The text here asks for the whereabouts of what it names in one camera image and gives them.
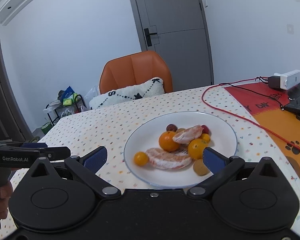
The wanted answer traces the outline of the person's left hand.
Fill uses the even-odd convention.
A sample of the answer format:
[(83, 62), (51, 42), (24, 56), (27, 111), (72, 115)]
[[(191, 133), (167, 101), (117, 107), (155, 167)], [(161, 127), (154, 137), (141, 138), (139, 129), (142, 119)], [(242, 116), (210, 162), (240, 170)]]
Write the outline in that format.
[(8, 202), (12, 193), (13, 187), (10, 181), (6, 185), (0, 187), (0, 220), (7, 218)]

